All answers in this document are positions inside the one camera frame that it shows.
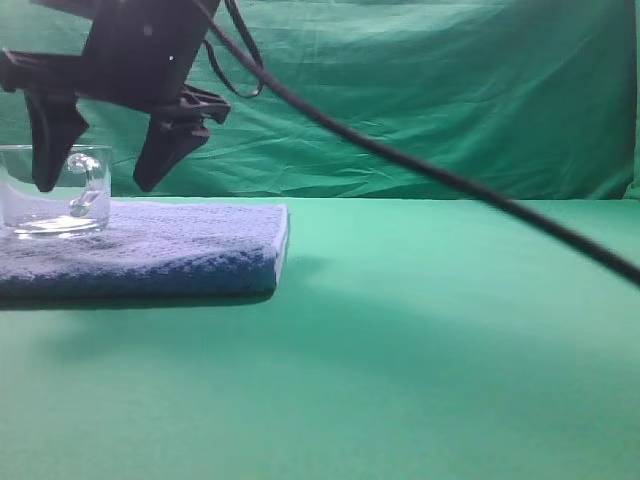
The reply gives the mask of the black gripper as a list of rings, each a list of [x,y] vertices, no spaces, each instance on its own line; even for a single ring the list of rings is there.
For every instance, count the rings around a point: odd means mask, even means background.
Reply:
[[[23,92],[32,139],[32,180],[54,189],[71,148],[89,128],[77,109],[88,98],[150,113],[133,179],[151,192],[223,124],[231,105],[186,79],[209,29],[193,1],[45,1],[90,20],[78,56],[3,49],[1,88]]]

